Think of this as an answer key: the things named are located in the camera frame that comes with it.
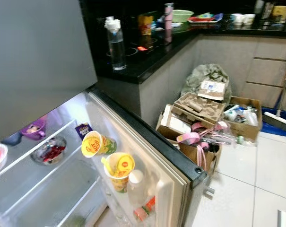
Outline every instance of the broom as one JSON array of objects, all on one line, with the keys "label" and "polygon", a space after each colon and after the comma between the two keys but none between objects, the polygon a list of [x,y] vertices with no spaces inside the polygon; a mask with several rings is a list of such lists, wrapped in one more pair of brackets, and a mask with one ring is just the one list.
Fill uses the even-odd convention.
[{"label": "broom", "polygon": [[281,100],[278,104],[276,115],[269,113],[269,112],[265,112],[264,115],[262,116],[262,120],[265,123],[271,124],[271,125],[273,125],[277,128],[280,128],[284,131],[286,131],[286,119],[283,119],[282,117],[280,117],[280,112],[281,112],[282,103],[284,101],[285,92],[286,92],[286,71],[285,71],[285,75],[284,75],[284,86],[283,86],[283,90],[281,93]]}]

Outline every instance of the tile floor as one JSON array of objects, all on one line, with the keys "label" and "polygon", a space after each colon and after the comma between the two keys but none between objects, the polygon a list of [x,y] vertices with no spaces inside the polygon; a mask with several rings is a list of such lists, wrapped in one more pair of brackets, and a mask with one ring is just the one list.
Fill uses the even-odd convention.
[{"label": "tile floor", "polygon": [[286,137],[260,132],[256,147],[226,146],[193,227],[277,227],[286,211]]}]

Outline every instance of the white cup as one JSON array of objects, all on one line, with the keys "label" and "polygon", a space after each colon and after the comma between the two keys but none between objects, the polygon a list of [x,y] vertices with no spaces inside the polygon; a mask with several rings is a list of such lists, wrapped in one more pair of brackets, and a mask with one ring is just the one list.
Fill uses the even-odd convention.
[{"label": "white cup", "polygon": [[232,20],[235,25],[241,25],[243,23],[243,14],[241,13],[233,13]]},{"label": "white cup", "polygon": [[243,23],[245,25],[251,25],[253,24],[255,18],[255,14],[245,14],[243,15]]}]

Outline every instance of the pink bottle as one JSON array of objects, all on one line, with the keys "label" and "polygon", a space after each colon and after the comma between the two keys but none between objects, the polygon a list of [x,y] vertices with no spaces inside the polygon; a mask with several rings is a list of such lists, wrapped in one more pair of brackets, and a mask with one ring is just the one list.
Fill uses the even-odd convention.
[{"label": "pink bottle", "polygon": [[173,2],[172,3],[166,3],[165,4],[165,29],[170,30],[171,29],[171,23],[173,18]]}]

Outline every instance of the instant noodle cup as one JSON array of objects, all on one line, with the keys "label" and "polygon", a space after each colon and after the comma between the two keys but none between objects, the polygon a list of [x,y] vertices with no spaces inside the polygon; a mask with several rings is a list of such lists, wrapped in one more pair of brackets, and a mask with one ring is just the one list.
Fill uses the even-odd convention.
[{"label": "instant noodle cup", "polygon": [[106,175],[110,178],[114,189],[117,192],[127,192],[127,183],[130,172],[134,169],[135,162],[130,154],[117,152],[106,159],[114,172],[114,176],[110,175],[104,166]]},{"label": "instant noodle cup", "polygon": [[97,131],[90,131],[82,141],[82,153],[85,157],[94,155],[109,155],[116,151],[116,141],[103,136]]}]

